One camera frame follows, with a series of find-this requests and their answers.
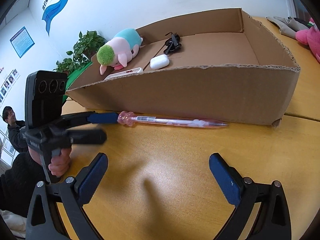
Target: white wall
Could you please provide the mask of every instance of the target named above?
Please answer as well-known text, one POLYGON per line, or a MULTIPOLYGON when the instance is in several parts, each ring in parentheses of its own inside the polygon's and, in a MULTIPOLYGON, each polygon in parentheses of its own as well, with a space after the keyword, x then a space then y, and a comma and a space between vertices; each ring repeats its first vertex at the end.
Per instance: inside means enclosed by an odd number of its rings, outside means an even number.
MULTIPOLYGON (((8 92, 0 106, 2 115, 5 106, 11 106, 18 120, 24 120, 24 97, 27 76, 37 70, 53 70, 55 62, 61 59, 59 53, 49 44, 49 39, 33 19, 29 8, 17 15, 2 30, 0 30, 0 67, 4 67, 7 74, 13 69, 17 69, 20 77, 8 92), (23 26, 34 41, 34 45, 27 51, 22 58, 15 52, 10 38, 17 33, 23 26)), ((7 125, 0 119, 0 129, 7 130, 7 125)))
MULTIPOLYGON (((44 0, 30 0, 30 10, 42 30, 44 0)), ((288 16, 286 0, 69 0, 52 20, 50 41, 59 53, 71 50, 79 31, 97 30, 110 40, 124 28, 139 28, 165 18, 218 8, 242 7, 252 16, 288 16)))

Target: ceiling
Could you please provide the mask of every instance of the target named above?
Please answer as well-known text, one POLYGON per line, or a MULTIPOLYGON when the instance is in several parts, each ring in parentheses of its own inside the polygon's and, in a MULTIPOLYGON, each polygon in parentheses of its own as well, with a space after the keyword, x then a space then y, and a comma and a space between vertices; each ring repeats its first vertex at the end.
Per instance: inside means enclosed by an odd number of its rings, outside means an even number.
POLYGON ((14 5, 11 7, 3 22, 0 24, 0 30, 8 24, 14 17, 16 17, 19 13, 23 12, 29 6, 30 0, 16 0, 14 5))

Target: green surface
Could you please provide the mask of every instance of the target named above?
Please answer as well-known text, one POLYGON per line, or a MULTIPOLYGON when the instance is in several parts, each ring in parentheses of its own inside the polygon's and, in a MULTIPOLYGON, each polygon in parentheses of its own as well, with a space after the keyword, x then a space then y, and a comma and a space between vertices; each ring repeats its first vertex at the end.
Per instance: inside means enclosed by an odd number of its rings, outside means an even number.
MULTIPOLYGON (((82 74, 83 71, 85 71, 89 66, 92 65, 92 62, 90 61, 87 65, 85 65, 83 68, 77 69, 75 71, 73 71, 69 76, 68 76, 68 81, 67 81, 67 85, 66 85, 66 90, 68 90, 68 88, 72 85, 72 83, 78 78, 78 76, 80 76, 82 74)), ((67 100, 68 96, 64 95, 63 99, 62 99, 62 104, 65 103, 65 101, 67 100)))

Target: barcode label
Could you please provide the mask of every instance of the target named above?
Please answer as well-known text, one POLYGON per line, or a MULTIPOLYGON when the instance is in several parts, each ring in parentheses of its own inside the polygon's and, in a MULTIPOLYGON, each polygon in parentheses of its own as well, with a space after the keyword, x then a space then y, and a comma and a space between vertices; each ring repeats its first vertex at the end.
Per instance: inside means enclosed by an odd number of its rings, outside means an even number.
POLYGON ((153 121, 154 119, 156 119, 155 116, 141 116, 141 115, 137 116, 138 121, 153 121))

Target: black jacket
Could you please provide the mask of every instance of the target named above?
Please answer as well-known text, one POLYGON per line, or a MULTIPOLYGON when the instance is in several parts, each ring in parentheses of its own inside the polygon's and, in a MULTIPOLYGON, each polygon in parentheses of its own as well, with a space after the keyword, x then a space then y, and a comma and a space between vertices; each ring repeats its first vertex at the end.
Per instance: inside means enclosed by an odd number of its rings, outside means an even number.
POLYGON ((45 181, 42 166, 29 152, 18 154, 12 168, 0 177, 0 209, 26 218, 33 191, 41 180, 45 181))
POLYGON ((26 140, 20 133, 20 128, 26 125, 25 121, 16 121, 16 126, 10 126, 8 124, 8 136, 9 141, 17 152, 23 153, 28 151, 28 145, 26 140))

